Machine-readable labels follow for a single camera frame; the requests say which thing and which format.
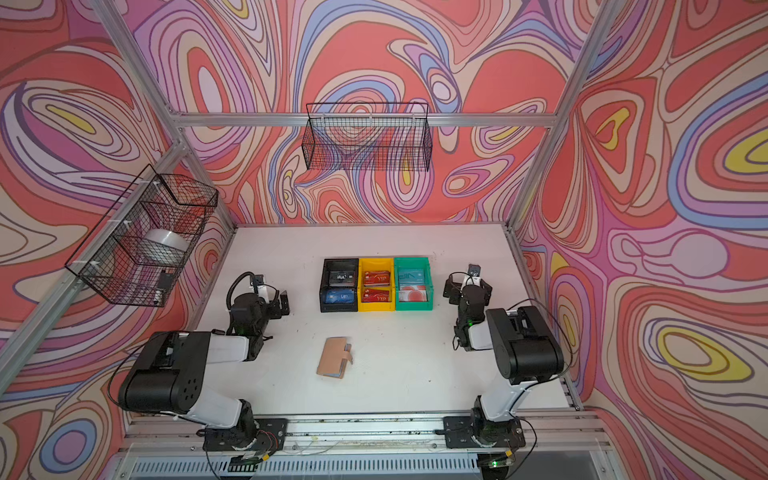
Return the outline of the grey tape roll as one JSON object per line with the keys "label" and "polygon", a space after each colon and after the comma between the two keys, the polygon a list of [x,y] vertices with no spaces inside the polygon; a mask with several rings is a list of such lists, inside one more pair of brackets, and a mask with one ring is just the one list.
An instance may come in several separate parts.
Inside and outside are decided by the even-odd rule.
{"label": "grey tape roll", "polygon": [[154,264],[173,266],[182,262],[189,242],[166,229],[149,230],[140,245],[143,256]]}

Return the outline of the red white card green bin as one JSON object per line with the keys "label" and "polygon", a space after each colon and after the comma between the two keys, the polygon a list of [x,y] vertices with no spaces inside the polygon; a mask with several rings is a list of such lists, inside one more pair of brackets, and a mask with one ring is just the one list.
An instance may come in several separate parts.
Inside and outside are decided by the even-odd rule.
{"label": "red white card green bin", "polygon": [[429,300],[428,289],[425,285],[403,285],[398,290],[398,300],[403,303],[427,302]]}

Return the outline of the red card lower yellow bin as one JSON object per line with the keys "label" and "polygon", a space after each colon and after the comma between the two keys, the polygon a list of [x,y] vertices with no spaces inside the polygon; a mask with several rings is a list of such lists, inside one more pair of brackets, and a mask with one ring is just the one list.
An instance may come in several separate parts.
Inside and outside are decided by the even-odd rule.
{"label": "red card lower yellow bin", "polygon": [[362,293],[363,303],[389,303],[390,290],[380,288],[364,288]]}

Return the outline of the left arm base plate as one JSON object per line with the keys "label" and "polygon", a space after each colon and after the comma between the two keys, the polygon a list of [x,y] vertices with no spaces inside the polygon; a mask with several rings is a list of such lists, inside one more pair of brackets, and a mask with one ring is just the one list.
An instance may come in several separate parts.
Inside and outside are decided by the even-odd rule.
{"label": "left arm base plate", "polygon": [[204,428],[197,431],[207,452],[275,453],[283,449],[287,418],[256,418],[252,424],[229,429]]}

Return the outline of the green storage bin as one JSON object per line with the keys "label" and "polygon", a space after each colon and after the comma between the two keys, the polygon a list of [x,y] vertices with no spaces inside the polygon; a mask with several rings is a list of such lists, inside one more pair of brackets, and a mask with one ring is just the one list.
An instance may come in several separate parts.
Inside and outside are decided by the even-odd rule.
{"label": "green storage bin", "polygon": [[431,311],[434,284],[427,257],[395,257],[395,310]]}

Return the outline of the small black device in basket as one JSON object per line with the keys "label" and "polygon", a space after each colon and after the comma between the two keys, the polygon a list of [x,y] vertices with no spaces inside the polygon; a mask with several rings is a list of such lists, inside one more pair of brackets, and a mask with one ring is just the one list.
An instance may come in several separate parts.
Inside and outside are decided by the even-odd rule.
{"label": "small black device in basket", "polygon": [[157,283],[156,283],[156,292],[158,295],[166,295],[167,292],[172,288],[174,276],[171,273],[168,273],[166,270],[162,270],[159,274]]}

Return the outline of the red card upper yellow bin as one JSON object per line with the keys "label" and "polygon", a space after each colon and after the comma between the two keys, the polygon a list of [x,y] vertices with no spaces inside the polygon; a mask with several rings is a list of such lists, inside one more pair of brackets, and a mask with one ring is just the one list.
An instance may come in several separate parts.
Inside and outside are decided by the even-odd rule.
{"label": "red card upper yellow bin", "polygon": [[363,285],[365,287],[388,287],[391,284],[391,272],[388,270],[365,271]]}

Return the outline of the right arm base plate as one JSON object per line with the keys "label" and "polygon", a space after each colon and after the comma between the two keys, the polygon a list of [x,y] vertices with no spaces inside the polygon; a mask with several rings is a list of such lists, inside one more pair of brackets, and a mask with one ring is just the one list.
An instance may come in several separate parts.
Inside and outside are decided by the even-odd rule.
{"label": "right arm base plate", "polygon": [[478,416],[446,416],[439,435],[449,449],[506,448],[516,451],[526,445],[518,418],[492,422]]}

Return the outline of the teal card in green bin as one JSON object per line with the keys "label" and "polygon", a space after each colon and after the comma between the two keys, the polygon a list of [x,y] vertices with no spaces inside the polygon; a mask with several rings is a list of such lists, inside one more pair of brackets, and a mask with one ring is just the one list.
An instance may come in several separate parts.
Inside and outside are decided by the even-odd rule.
{"label": "teal card in green bin", "polygon": [[401,269],[398,273],[398,281],[405,285],[425,285],[426,274],[423,269]]}

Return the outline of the red card yellow bin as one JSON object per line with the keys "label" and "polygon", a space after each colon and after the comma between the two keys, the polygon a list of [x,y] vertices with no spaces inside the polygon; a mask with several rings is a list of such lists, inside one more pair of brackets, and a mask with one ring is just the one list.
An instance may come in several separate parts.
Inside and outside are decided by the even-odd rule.
{"label": "red card yellow bin", "polygon": [[365,287],[388,287],[391,284],[391,272],[388,270],[365,271],[363,285]]}
{"label": "red card yellow bin", "polygon": [[364,288],[362,293],[363,303],[389,303],[390,290],[380,288]]}

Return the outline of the tan leather card holder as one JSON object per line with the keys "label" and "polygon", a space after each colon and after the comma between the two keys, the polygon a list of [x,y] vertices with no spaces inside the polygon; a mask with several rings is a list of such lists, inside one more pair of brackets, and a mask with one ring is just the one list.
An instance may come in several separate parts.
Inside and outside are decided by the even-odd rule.
{"label": "tan leather card holder", "polygon": [[342,379],[346,367],[353,363],[351,344],[346,337],[326,339],[316,374],[319,376]]}

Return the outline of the yellow storage bin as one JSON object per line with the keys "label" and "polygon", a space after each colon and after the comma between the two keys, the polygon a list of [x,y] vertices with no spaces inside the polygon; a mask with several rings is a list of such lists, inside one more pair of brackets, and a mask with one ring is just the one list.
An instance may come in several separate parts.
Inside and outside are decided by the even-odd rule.
{"label": "yellow storage bin", "polygon": [[360,258],[357,294],[359,312],[394,311],[394,259]]}

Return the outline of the blue card in bin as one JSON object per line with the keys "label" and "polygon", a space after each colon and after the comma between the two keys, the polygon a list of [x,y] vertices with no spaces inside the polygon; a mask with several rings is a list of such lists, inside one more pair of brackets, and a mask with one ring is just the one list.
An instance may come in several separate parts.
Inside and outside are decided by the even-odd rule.
{"label": "blue card in bin", "polygon": [[355,293],[356,291],[350,288],[328,289],[325,293],[324,302],[326,304],[354,304],[356,302]]}

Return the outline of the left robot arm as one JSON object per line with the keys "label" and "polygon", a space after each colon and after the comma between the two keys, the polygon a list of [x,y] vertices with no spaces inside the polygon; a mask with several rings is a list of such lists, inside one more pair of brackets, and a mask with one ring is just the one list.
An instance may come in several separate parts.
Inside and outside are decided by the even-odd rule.
{"label": "left robot arm", "polygon": [[257,359],[270,321],[290,314],[288,295],[261,274],[240,274],[227,291],[225,330],[154,334],[118,391],[127,412],[179,417],[201,427],[205,452],[272,455],[283,448],[285,420],[258,420],[250,402],[225,396],[206,384],[208,367]]}

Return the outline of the aluminium front rail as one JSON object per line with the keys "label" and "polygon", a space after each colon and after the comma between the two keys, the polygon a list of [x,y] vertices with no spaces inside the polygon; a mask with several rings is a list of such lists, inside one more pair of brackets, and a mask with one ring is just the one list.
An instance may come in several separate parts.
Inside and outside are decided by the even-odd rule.
{"label": "aluminium front rail", "polygon": [[[459,411],[379,414],[288,415],[287,425],[272,434],[260,433],[268,447],[283,442],[282,455],[444,453],[449,449],[443,419]],[[595,413],[568,409],[524,410],[520,413],[526,448],[538,452],[599,452],[615,450],[607,427]],[[118,447],[120,453],[201,455],[199,426],[170,418],[133,420]]]}

